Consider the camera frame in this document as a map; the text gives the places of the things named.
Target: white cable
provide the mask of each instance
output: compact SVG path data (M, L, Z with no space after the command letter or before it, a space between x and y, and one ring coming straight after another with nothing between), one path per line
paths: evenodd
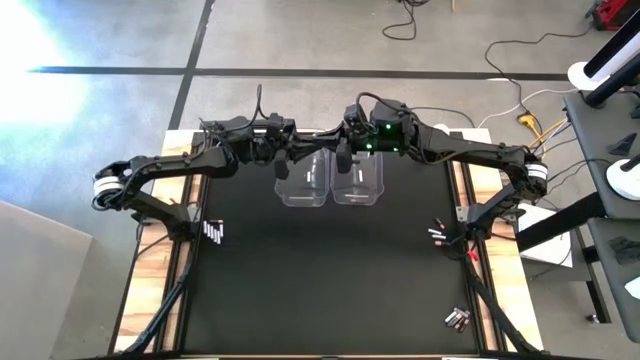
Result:
M560 131L560 129L568 122L569 120L565 120L562 124L560 124L560 126L558 126L555 130L553 130L553 132L551 133L551 135L549 135L549 137L546 140L541 139L540 145L538 145L538 147L536 148L536 150L533 152L534 154L538 152L538 149L542 148L542 145L546 145L549 140L551 140L551 138L553 138L554 136L556 136L556 134Z
M552 90L552 89L543 89L543 90L536 91L536 92L534 92L533 94L531 94L531 95L527 96L526 98L522 99L522 103L524 103L525 101L527 101L527 100L529 100L529 99L533 98L533 97L534 97L534 96L536 96L536 95L539 95L539 94L542 94L542 93L546 93L546 92L551 92L551 93L554 93L554 94L568 94L568 93L577 92L577 91L578 91L578 89L571 89L571 90ZM503 112L498 113L498 114L489 115L489 116L487 116L486 118L484 118L484 120L482 120L482 121L480 122L480 124L479 124L478 126L476 126L476 127L477 127L477 128L480 128L480 127L482 127L482 125L484 125L484 123L485 123L487 120L489 120L489 119L491 119L491 118L494 118L494 117L498 117L498 116L502 116L502 115L507 115L507 114L508 114L508 113L510 113L510 112L513 112L513 111L518 110L518 108L519 108L519 107L520 107L520 103L518 103L516 106L512 107L511 109L509 109L509 110L507 110L507 111L503 111Z

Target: gray floor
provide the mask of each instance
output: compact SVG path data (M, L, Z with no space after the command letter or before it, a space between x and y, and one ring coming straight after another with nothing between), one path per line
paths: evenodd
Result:
M402 7L391 0L217 0L198 66L492 71L483 59L490 42L533 40L547 31L580 33L588 25L582 15L590 3L458 0L458 11L452 14L448 1L433 0L416 10L417 40L395 42L380 34L382 27L406 19ZM22 20L20 30L29 30L29 36L8 42L9 57L3 60L10 70L53 65L184 67L203 5L204 0L42 0L9 6L4 14ZM610 35L592 31L579 39L550 38L537 46L498 46L491 58L505 71L562 73L573 62L588 59ZM0 83L6 99L0 108L0 198L98 239L93 256L101 267L86 269L92 276L80 282L54 351L55 358L92 356L106 351L109 342L130 266L135 223L124 213L91 210L91 175L112 161L160 150L182 78L10 73L7 79ZM249 115L259 83L266 111L294 117L305 127L332 127L344 107L365 90L414 106L462 110L476 124L517 102L513 84L502 81L195 77L180 128L194 128L199 116ZM524 94L570 88L564 82L529 81L522 86ZM545 127L563 117L561 95L540 95L528 106ZM441 112L424 112L422 120L465 126L461 117ZM511 115L491 119L487 127L494 142L532 140ZM572 137L569 130L556 141ZM545 161L554 173L580 159L574 143L554 150ZM549 199L566 206L590 191L593 185L585 170ZM584 284L541 278L530 290L543 342L552 353L638 358L640 346L626 339L610 294L614 323L591 325L583 321L593 311Z

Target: bright light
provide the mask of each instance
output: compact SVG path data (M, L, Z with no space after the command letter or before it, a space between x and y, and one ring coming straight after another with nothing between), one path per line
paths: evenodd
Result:
M25 72L38 65L65 65L53 34L20 0L0 1L0 75Z
M0 0L0 131L76 120L86 97L86 76L29 74L43 65L66 65L52 33L30 2Z

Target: metal bracket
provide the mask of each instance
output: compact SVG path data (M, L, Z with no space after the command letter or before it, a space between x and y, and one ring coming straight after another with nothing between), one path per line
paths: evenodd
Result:
M502 218L505 221L509 222L509 223L514 223L514 222L518 221L518 217L513 215L513 214L512 215L502 215Z
M469 207L456 206L456 216L458 217L458 221L467 222L467 219L469 219Z

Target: clear plastic bin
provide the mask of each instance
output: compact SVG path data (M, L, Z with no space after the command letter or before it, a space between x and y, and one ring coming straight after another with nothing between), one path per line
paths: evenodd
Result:
M333 200L342 205L373 205L384 192L382 154L358 152L353 161L348 173L340 174L336 168L331 172Z
M287 206L322 206L329 193L331 157L327 150L318 150L300 160L289 162L289 176L276 180L275 192Z

